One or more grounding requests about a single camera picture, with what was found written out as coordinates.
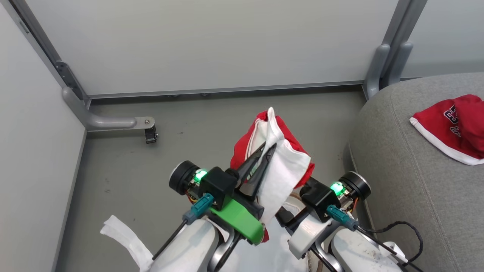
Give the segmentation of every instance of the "red fabric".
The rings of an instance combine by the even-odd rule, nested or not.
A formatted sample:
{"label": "red fabric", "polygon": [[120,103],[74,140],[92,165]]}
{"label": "red fabric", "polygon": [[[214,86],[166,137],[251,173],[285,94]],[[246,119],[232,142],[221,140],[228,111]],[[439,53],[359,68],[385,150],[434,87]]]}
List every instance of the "red fabric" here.
{"label": "red fabric", "polygon": [[478,96],[443,100],[413,117],[446,146],[484,158],[484,102]]}
{"label": "red fabric", "polygon": [[[292,148],[296,151],[304,152],[307,154],[307,152],[303,149],[301,144],[297,141],[296,137],[294,137],[291,131],[287,128],[286,123],[284,123],[282,118],[279,116],[276,116],[275,118],[277,121],[277,125],[279,126],[282,133],[284,134],[284,138],[286,138],[286,140],[289,141]],[[257,114],[256,120],[257,119],[261,119],[262,121],[267,121],[267,111]],[[250,137],[255,128],[256,128],[256,122],[254,121],[252,122],[252,125],[249,128],[249,131],[244,136],[242,136],[242,138],[240,138],[240,140],[235,144],[234,156],[230,161],[231,168],[237,169],[242,165],[242,163],[244,163],[245,153],[247,152],[247,145],[249,144]],[[313,170],[314,170],[314,164],[310,163],[306,173],[296,185],[296,188],[303,186],[308,181],[308,179],[313,174]]]}

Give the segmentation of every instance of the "white trim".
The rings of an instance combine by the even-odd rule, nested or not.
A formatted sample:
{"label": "white trim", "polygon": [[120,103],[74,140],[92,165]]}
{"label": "white trim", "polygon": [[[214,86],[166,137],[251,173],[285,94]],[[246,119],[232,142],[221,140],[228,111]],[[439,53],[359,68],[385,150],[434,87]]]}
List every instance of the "white trim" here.
{"label": "white trim", "polygon": [[410,123],[412,123],[412,125],[420,132],[420,134],[422,134],[431,144],[440,149],[447,156],[470,166],[484,164],[484,159],[476,159],[458,150],[450,148],[449,146],[444,144],[441,140],[439,140],[439,138],[435,137],[435,135],[426,130],[417,119],[411,117]]}

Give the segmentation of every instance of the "garment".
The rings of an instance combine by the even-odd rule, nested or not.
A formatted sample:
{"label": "garment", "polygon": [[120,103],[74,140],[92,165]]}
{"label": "garment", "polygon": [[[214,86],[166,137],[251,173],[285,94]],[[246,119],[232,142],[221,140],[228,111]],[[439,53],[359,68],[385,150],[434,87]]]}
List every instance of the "garment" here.
{"label": "garment", "polygon": [[[276,116],[271,107],[257,115],[249,131],[235,144],[230,167],[239,168],[264,142],[263,154],[276,144],[257,193],[258,203],[264,207],[260,221],[266,225],[279,211],[292,190],[304,185],[311,177],[314,164],[282,118]],[[268,238],[266,231],[263,242]]]}
{"label": "garment", "polygon": [[484,102],[478,96],[440,101],[410,122],[449,157],[471,166],[484,163]]}

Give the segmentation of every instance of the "teal cable connector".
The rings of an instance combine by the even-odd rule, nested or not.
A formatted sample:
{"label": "teal cable connector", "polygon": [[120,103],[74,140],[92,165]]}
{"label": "teal cable connector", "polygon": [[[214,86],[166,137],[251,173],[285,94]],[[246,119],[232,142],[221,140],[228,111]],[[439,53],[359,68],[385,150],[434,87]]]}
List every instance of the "teal cable connector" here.
{"label": "teal cable connector", "polygon": [[338,209],[335,205],[328,206],[326,213],[332,219],[340,222],[343,226],[351,231],[355,231],[358,228],[358,221],[351,218],[344,211]]}
{"label": "teal cable connector", "polygon": [[195,204],[193,204],[190,210],[183,214],[181,218],[182,220],[186,220],[188,225],[191,225],[197,218],[201,217],[203,213],[212,206],[212,204],[213,196],[206,193]]}

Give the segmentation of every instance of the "gray ottoman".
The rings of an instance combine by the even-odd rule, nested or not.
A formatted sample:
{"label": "gray ottoman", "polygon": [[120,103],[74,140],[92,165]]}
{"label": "gray ottoman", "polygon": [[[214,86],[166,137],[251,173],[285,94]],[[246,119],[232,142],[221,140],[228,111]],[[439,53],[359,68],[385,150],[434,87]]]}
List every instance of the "gray ottoman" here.
{"label": "gray ottoman", "polygon": [[[484,165],[467,166],[430,144],[409,118],[464,94],[484,99],[484,73],[419,78],[391,85],[363,107],[349,147],[356,170],[372,187],[372,228],[408,221],[420,231],[424,271],[484,271]],[[407,258],[419,242],[407,226],[378,234]]]}

